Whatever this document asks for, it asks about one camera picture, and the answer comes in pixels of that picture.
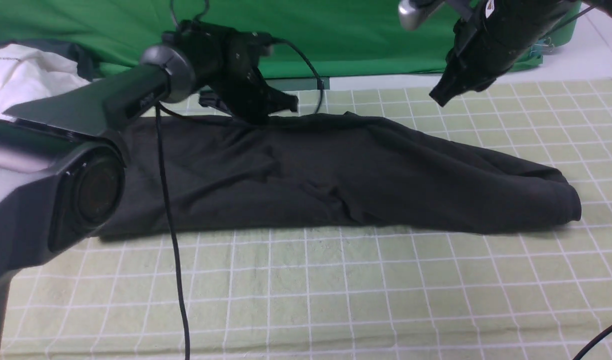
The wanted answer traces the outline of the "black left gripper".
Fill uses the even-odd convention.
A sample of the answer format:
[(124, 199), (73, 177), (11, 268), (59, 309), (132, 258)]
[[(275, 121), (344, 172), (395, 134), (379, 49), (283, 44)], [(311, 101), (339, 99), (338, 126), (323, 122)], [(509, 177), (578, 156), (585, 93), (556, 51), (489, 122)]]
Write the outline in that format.
[(211, 105), (254, 125), (265, 124), (274, 113), (297, 112), (297, 96), (267, 84), (259, 69), (261, 56), (240, 32), (244, 31), (199, 20), (179, 24), (178, 96), (208, 87)]

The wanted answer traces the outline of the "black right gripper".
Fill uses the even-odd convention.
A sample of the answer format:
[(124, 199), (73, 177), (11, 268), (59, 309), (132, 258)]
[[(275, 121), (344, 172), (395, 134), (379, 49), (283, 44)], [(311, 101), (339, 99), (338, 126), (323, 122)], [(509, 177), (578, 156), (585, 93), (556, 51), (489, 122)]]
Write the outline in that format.
[(454, 45), (446, 57), (447, 66), (429, 96), (444, 107), (466, 92), (485, 91), (516, 61), (516, 48), (496, 39), (484, 21), (462, 20), (456, 25)]

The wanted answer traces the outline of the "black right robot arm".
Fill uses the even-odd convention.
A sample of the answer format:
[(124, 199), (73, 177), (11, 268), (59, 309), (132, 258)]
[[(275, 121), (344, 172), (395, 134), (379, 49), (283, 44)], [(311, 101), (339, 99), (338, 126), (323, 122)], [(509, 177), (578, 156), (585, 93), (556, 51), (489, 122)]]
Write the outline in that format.
[(573, 0), (481, 0), (453, 28), (447, 66), (429, 96), (445, 106), (466, 92), (482, 92), (505, 75), (574, 7)]

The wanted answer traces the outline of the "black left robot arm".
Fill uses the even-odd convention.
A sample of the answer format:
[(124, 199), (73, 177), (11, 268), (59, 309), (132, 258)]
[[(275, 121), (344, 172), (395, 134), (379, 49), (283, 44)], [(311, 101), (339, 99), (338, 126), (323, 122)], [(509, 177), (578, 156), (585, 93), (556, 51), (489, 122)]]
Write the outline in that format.
[(116, 212), (130, 154), (123, 130), (162, 103), (210, 87), (215, 109), (262, 125), (298, 110), (258, 68), (285, 39), (184, 20), (139, 65), (62, 95), (17, 104), (0, 120), (0, 346), (12, 278), (96, 232)]

